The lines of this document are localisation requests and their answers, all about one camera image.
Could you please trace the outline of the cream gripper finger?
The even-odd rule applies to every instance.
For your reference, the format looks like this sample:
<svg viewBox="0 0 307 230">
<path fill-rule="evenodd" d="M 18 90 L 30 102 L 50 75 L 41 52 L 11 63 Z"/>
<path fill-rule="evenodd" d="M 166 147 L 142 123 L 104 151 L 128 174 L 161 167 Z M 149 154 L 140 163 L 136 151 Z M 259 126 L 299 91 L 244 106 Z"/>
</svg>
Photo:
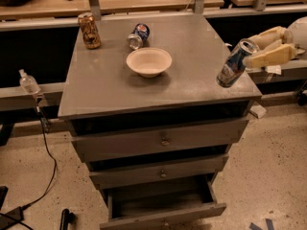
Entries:
<svg viewBox="0 0 307 230">
<path fill-rule="evenodd" d="M 295 58 L 296 48 L 293 44 L 281 44 L 275 49 L 263 50 L 243 59 L 247 68 L 262 68 L 284 64 Z"/>
<path fill-rule="evenodd" d="M 270 45 L 280 45 L 285 41 L 284 36 L 287 29 L 281 26 L 270 28 L 260 34 L 253 35 L 249 40 L 253 41 L 260 49 L 265 49 Z"/>
</svg>

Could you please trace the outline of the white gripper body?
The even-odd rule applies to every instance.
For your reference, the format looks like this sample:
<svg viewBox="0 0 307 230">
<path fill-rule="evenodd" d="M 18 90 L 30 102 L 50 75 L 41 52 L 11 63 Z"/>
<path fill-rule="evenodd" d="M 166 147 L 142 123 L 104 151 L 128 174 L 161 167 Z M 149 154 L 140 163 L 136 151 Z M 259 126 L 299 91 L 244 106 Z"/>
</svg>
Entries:
<svg viewBox="0 0 307 230">
<path fill-rule="evenodd" d="M 307 59 L 307 16 L 293 22 L 286 29 L 284 37 L 289 44 L 287 60 Z"/>
</svg>

